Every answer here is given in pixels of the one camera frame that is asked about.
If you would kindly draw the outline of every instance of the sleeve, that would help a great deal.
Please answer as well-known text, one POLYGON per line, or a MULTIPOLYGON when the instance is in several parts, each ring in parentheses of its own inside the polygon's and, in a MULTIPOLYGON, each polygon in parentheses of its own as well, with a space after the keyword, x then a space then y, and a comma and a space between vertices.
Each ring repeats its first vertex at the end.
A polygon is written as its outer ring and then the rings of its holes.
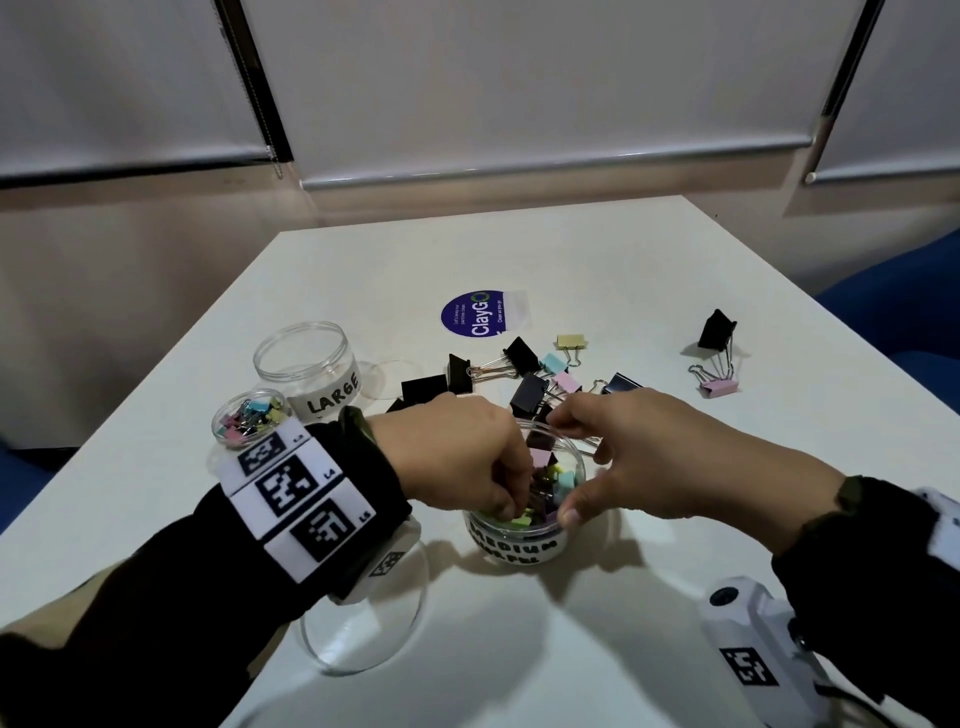
POLYGON ((874 702, 954 724, 960 575, 927 554, 937 512, 867 477, 848 478, 837 502, 773 560, 807 645, 874 702))
POLYGON ((0 725, 219 725, 287 624, 348 591, 411 512, 376 445, 308 429, 374 511, 342 547, 296 583, 214 487, 128 559, 0 631, 0 725))

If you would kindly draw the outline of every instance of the round purple sticker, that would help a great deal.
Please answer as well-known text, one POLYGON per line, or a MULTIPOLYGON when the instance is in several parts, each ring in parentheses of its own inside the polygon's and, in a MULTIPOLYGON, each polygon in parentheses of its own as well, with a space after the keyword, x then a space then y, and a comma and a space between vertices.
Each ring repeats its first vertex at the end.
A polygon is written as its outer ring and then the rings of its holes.
POLYGON ((444 326, 461 336, 496 336, 507 330, 503 291, 472 291, 457 296, 440 313, 444 326))

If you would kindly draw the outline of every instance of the person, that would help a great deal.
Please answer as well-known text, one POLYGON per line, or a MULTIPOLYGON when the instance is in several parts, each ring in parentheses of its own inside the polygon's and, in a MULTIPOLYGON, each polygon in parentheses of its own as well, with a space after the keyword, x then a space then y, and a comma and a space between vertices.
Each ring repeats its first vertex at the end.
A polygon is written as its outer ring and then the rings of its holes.
MULTIPOLYGON (((565 528, 630 508, 740 529, 773 554, 811 648, 873 699, 889 695, 952 724, 960 590, 926 556, 936 513, 925 501, 652 389, 571 395, 548 421, 571 437, 601 437, 595 460, 609 465, 564 501, 565 528)), ((217 725, 286 625, 324 595, 349 591, 410 513, 409 499, 501 520, 526 503, 529 450, 510 413, 480 397, 441 395, 366 423, 345 409, 339 423, 308 431, 342 469, 338 482, 367 504, 349 540, 311 550, 317 566, 297 581, 253 536, 226 484, 213 488, 130 558, 5 628, 7 725, 217 725)))

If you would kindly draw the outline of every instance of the wall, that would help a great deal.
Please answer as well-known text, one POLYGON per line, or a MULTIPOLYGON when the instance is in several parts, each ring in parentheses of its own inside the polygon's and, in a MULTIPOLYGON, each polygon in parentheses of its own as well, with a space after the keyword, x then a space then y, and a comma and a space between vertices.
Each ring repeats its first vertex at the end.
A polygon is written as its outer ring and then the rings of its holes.
POLYGON ((0 436, 81 444, 278 232, 318 222, 269 166, 0 192, 0 436))
POLYGON ((311 195, 268 166, 2 191, 0 435, 81 444, 279 231, 686 193, 816 291, 960 227, 958 178, 804 188, 809 154, 311 195))

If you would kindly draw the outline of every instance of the round plastic container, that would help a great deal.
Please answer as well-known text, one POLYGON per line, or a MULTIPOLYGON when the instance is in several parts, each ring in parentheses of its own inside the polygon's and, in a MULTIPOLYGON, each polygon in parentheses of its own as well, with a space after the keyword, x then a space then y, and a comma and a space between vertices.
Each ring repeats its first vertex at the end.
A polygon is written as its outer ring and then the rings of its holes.
POLYGON ((329 321, 282 328, 253 354, 260 377, 282 392, 305 425, 335 417, 360 391, 344 330, 329 321))
MULTIPOLYGON (((587 478, 587 468, 577 446, 548 425, 517 420, 520 429, 527 433, 539 432, 556 438, 553 454, 557 464, 565 471, 574 472, 574 487, 587 478)), ((534 567, 552 561, 566 549, 569 534, 554 519, 540 525, 517 526, 504 523, 481 513, 465 513, 467 529, 476 542, 491 558, 504 564, 534 567)))
POLYGON ((213 420, 210 422, 210 430, 217 442, 225 448, 243 449, 269 435, 280 422, 291 417, 293 413, 290 402, 276 389, 253 389, 250 392, 244 392, 242 395, 230 398, 224 406, 218 409, 217 414, 213 416, 213 420), (276 415, 271 415, 271 418, 266 416, 254 417, 255 422, 263 425, 260 429, 252 427, 253 431, 250 434, 231 434, 237 433, 238 430, 228 426, 228 418, 243 409, 246 402, 271 405, 270 410, 279 412, 282 417, 276 415))

